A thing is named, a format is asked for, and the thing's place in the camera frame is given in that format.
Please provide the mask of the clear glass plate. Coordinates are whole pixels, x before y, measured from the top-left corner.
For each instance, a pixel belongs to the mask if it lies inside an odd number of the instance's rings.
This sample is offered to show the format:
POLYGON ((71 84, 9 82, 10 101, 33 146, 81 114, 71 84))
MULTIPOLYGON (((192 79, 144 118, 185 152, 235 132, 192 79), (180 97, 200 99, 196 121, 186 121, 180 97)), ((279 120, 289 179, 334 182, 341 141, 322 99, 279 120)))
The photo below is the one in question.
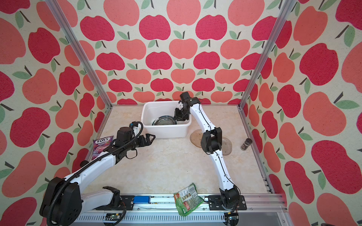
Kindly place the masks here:
POLYGON ((226 138, 222 138, 222 155, 226 156, 232 153, 232 142, 226 138))
POLYGON ((195 130, 194 132, 191 133, 190 135, 190 141, 191 143, 198 147, 198 148, 201 148, 201 140, 202 140, 202 137, 203 137, 203 132, 202 130, 195 130))
POLYGON ((162 125, 176 125, 177 120, 175 120, 172 116, 163 115, 155 119, 152 123, 153 126, 162 126, 162 125))

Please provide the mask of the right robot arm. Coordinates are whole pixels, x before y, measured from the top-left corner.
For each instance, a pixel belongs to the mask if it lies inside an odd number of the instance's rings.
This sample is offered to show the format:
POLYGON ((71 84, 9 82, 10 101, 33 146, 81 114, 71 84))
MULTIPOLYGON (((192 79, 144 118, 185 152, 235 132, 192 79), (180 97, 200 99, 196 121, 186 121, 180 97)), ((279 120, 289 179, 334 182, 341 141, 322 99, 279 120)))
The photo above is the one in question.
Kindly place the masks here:
POLYGON ((174 111, 176 121, 186 121, 192 115, 200 126, 203 136, 201 138, 202 150, 210 156, 217 172, 222 206, 225 210, 237 209, 240 199, 240 190, 234 184, 227 170, 222 153, 222 129, 216 127, 207 117, 202 104, 197 97, 190 97, 184 92, 174 111))

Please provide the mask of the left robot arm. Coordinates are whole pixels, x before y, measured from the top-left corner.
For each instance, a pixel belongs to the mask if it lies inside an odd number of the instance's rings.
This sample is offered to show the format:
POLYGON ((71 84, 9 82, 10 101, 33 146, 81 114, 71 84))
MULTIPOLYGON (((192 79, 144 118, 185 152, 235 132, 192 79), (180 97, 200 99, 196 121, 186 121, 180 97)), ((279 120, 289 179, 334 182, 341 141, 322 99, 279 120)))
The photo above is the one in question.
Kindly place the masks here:
POLYGON ((154 135, 136 135, 119 147, 112 142, 93 161, 76 172, 52 179, 40 207, 40 215, 46 218, 48 226, 69 226, 79 215, 90 210, 121 210, 126 213, 120 192, 110 186, 98 192, 84 193, 86 187, 106 170, 112 168, 127 156, 128 151, 150 146, 154 135))

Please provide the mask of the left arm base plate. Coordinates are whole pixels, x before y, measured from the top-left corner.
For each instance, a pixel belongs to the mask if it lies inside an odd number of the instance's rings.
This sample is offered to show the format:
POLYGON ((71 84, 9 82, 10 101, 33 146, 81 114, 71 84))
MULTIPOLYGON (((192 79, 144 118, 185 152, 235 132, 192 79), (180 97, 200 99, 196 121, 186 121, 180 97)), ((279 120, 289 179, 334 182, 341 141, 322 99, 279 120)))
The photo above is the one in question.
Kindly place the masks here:
POLYGON ((133 195, 119 195, 116 198, 113 198, 111 203, 96 208, 98 211, 132 211, 134 207, 134 198, 133 195))

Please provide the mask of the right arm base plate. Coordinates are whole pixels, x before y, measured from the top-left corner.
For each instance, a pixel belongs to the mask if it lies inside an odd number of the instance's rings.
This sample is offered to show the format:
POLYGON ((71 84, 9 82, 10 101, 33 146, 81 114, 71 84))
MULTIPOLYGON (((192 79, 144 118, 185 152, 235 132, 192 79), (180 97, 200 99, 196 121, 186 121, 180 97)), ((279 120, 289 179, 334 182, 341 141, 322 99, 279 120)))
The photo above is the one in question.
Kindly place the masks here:
POLYGON ((209 205, 211 211, 246 211, 247 204, 245 197, 240 195, 236 199, 227 200, 221 195, 209 195, 206 202, 209 205))

